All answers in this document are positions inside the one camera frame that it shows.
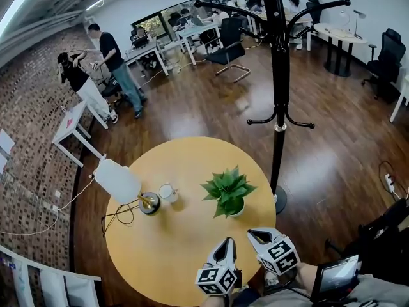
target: potted plant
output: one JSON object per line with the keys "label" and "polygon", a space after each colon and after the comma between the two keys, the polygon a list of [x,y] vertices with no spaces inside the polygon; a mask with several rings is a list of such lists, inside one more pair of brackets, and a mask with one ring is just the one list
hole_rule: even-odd
{"label": "potted plant", "polygon": [[213,173],[213,180],[201,186],[208,192],[203,200],[217,200],[216,213],[213,218],[226,215],[226,218],[237,217],[244,210],[244,197],[257,187],[249,184],[246,175],[239,175],[238,165],[223,174]]}

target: power strip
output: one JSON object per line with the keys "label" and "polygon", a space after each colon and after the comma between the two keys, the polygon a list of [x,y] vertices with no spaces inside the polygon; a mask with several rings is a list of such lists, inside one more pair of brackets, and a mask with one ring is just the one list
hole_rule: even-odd
{"label": "power strip", "polygon": [[389,174],[385,175],[385,181],[386,181],[386,185],[388,187],[389,192],[393,193],[395,191],[395,187],[394,187],[394,184],[392,182],[391,176]]}

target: lamp base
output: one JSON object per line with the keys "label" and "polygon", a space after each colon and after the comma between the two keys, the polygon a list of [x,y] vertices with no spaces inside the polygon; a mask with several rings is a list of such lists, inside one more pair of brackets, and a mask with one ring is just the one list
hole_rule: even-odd
{"label": "lamp base", "polygon": [[146,215],[152,215],[156,213],[156,211],[160,207],[160,199],[156,193],[153,192],[145,192],[141,194],[141,197],[145,198],[145,200],[149,201],[149,205],[142,200],[139,200],[139,209],[142,213]]}
{"label": "lamp base", "polygon": [[280,214],[287,205],[287,194],[282,187],[277,186],[274,194],[275,213]]}

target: small cup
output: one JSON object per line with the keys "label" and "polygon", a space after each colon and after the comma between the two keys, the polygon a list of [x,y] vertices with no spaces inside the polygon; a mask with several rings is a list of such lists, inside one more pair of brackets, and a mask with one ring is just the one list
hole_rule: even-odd
{"label": "small cup", "polygon": [[160,187],[159,196],[163,200],[166,200],[170,203],[175,202],[179,198],[178,193],[169,183],[164,184]]}

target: black and white marker cube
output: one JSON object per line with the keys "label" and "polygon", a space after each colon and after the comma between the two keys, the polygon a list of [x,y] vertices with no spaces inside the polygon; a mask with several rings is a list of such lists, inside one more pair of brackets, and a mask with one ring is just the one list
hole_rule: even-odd
{"label": "black and white marker cube", "polygon": [[237,280],[229,267],[200,269],[196,276],[196,285],[206,295],[226,295]]}
{"label": "black and white marker cube", "polygon": [[258,259],[266,269],[277,275],[284,274],[300,262],[295,246],[289,237],[266,245],[264,252],[259,253]]}

